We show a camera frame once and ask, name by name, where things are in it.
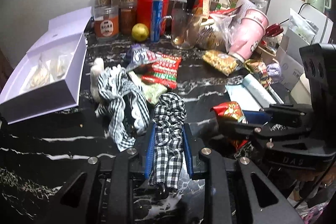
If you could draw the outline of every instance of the black white plaid scrunchie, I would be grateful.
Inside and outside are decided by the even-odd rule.
[[[128,80],[125,69],[120,65],[107,67],[98,78],[99,96],[104,100],[95,111],[98,116],[109,116],[109,135],[117,145],[119,151],[130,148],[135,138],[127,133],[124,125],[124,96],[130,102],[131,115],[137,133],[147,129],[150,121],[149,111],[143,92],[132,81]]]
[[[166,183],[177,189],[183,162],[182,126],[186,119],[184,100],[175,93],[162,94],[155,106],[156,123],[153,169],[149,185]]]

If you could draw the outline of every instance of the pink cup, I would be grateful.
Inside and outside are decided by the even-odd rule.
[[[258,9],[254,9],[254,8],[247,9],[245,17],[251,18],[251,19],[254,19],[254,20],[260,22],[265,30],[268,27],[269,21],[268,21],[267,16],[262,11],[260,11]]]
[[[265,35],[265,29],[259,21],[242,18],[241,24],[233,36],[233,43],[229,54],[244,62],[249,59]]]

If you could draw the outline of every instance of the red scissors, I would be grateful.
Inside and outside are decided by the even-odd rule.
[[[265,37],[276,37],[277,35],[281,34],[284,31],[283,27],[280,24],[276,23],[270,25],[265,32]]]

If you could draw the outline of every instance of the blue tube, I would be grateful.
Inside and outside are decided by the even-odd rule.
[[[153,0],[151,20],[151,42],[157,43],[160,40],[159,22],[162,15],[163,0]]]

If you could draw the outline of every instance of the glass mug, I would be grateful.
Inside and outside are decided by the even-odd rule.
[[[162,22],[171,20],[171,34],[164,36],[171,40],[174,47],[189,50],[196,45],[197,34],[201,26],[202,15],[189,13],[185,9],[174,8],[171,16],[161,18],[159,26],[162,31]]]

